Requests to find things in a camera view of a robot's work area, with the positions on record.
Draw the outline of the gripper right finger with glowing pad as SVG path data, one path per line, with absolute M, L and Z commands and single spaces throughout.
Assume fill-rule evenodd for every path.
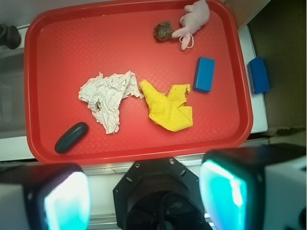
M 200 193 L 218 230 L 304 230 L 307 149 L 279 143 L 204 154 Z

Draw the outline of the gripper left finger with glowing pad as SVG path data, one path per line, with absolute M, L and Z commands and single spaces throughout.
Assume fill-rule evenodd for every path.
M 2 230 L 85 230 L 91 199 L 89 178 L 75 163 L 0 167 Z

